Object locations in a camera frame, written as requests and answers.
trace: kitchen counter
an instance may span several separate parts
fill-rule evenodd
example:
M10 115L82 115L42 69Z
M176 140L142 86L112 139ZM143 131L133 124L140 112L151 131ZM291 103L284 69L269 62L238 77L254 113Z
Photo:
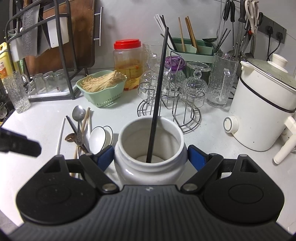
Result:
M71 117L76 105L81 105L84 109L91 108L93 111L91 113L92 128L111 126L116 142L121 128L130 120L138 117L136 110L140 102L137 91L132 90L124 92L112 105L104 108L97 108L84 97L80 97L76 100L32 103L26 112L22 114L14 112L3 128L25 135L28 139L39 141L42 153L38 158L14 153L0 153L0 210L16 225L23 223L15 205L16 194L55 155L63 118L66 115ZM294 233L296 231L296 155L290 153L277 166L272 158L282 146L279 140L268 151L256 152L241 145L231 134L225 133L223 120L227 116L230 104L231 101L226 108L216 109L205 103L200 109L202 115L200 125L193 132L184 135L185 143L187 146L193 144L205 153L219 153L225 158L237 158L239 154L248 154L282 189L285 204L278 223ZM162 106L161 115L172 120L171 110L164 106ZM65 136L71 132L71 127L66 120L60 150L60 154L66 159L73 158L75 150L73 143L64 141ZM181 185L195 172L192 165L187 163L178 184ZM113 163L106 173L120 185Z

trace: white chopstick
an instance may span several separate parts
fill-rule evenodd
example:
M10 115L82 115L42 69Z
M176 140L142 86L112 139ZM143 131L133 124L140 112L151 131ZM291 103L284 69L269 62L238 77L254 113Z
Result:
M155 21L157 22L159 28L161 29L162 34L165 34L165 26L159 16L159 14L156 14L154 17ZM170 40L170 38L168 38L168 45L170 46L171 49L174 49L172 41Z
M56 155L59 154L59 150L61 148L61 142L62 142L62 136L63 136L63 130L64 130L64 125L65 125L65 120L66 120L66 118L64 117L63 123L62 123L62 127L61 127L61 130L59 132L59 140L58 140L58 144L57 144Z

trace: black chopstick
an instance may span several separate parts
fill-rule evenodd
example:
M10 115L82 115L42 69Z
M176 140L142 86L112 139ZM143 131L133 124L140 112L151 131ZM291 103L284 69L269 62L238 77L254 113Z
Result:
M72 130L73 130L73 132L74 132L74 134L77 135L77 131L75 130L75 126L74 126L72 120L71 120L70 117L67 116L67 115L66 115L66 118L67 118L67 120L68 120L68 122L69 122L69 124L70 124L70 126L71 126L71 128L72 128ZM86 146L85 146L84 144L82 144L82 148L84 148L85 150L88 151L88 149L86 148Z
M148 145L148 152L147 152L147 159L146 159L147 163L151 163L151 159L152 159L153 145L154 145L157 118L158 118L158 110L159 110L159 104L160 104L160 98L161 98L161 89L163 85L163 70L165 68L165 56L166 56L166 49L168 44L168 35L169 35L168 27L166 27L165 38L163 40L163 51L161 54L160 68L159 68L159 74L158 74L153 117L152 117L152 123L151 123L151 131L150 131L150 138L149 138L149 145Z
M165 17L164 17L163 15L160 16L160 20L163 22L163 25L164 25L165 27L167 27L166 24L165 24ZM170 38L170 41L171 41L172 44L173 44L173 48L174 48L174 50L177 50L177 47L176 47L176 45L175 45L175 43L174 43L174 41L173 41L173 39L172 39L172 36L170 35L170 32L168 33L168 37Z

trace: green basket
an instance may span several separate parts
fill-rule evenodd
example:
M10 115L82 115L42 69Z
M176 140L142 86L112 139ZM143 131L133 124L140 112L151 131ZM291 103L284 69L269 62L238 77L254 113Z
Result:
M91 76L94 78L97 78L97 77L101 77L101 76L111 73L111 72L112 72L111 70L103 70L103 71L97 72L95 74L91 74ZM86 77L78 80L76 83L76 86L81 90L84 97L87 98L91 103L93 103L97 107L101 107L103 105L109 104L113 100L120 97L123 92L125 81L122 81L122 82L118 83L117 85L107 88L107 89L104 89L102 91L93 92L93 93L87 92L81 87L82 81L85 78Z

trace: cutting board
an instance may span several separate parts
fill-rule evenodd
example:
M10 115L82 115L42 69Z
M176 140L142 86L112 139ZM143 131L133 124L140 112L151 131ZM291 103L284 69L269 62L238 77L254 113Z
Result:
M94 2L95 0L70 0L73 39L77 66L80 68L94 65ZM60 13L67 13L66 3L59 5ZM45 10L43 18L55 15L54 8ZM70 42L63 45L67 68L73 68L73 57ZM27 56L27 67L30 75L62 69L59 47L45 51L39 57Z

